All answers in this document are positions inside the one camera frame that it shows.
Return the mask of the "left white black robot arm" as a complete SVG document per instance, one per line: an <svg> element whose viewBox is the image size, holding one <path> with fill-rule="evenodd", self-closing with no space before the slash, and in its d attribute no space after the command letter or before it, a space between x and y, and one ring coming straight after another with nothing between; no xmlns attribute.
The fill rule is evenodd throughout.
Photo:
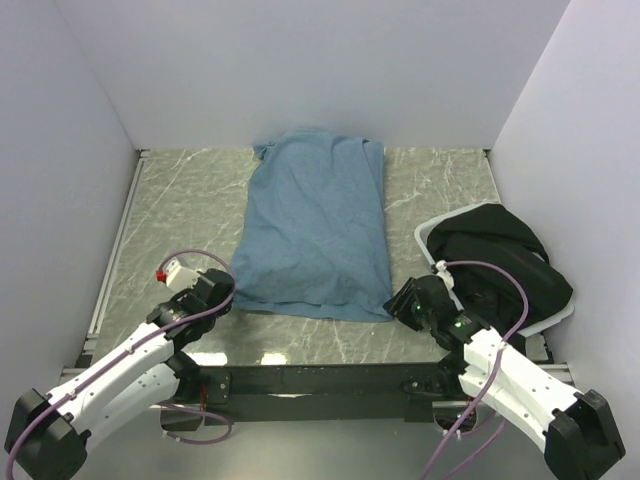
<svg viewBox="0 0 640 480"><path fill-rule="evenodd" d="M48 393L31 389L16 401L4 445L7 478L20 466L32 479L70 479L91 448L149 406L197 395L201 368L184 349L229 312L235 281L216 269L184 285L157 275L173 296L120 345Z"/></svg>

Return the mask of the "blue fabric pillowcase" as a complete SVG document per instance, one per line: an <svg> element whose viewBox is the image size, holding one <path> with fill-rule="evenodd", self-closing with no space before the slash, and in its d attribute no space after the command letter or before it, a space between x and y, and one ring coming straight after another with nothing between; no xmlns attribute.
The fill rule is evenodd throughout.
<svg viewBox="0 0 640 480"><path fill-rule="evenodd" d="M384 146L299 129L255 145L235 302L250 311L386 322L392 296Z"/></svg>

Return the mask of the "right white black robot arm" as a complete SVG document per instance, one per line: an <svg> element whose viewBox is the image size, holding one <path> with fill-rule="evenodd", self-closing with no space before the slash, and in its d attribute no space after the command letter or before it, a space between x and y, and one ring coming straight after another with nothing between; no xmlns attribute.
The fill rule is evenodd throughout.
<svg viewBox="0 0 640 480"><path fill-rule="evenodd" d="M531 362L487 320L460 310L444 281L410 278L384 305L414 331L448 350L439 374L444 395L479 399L524 433L558 479L599 479L626 454L607 400L561 382Z"/></svg>

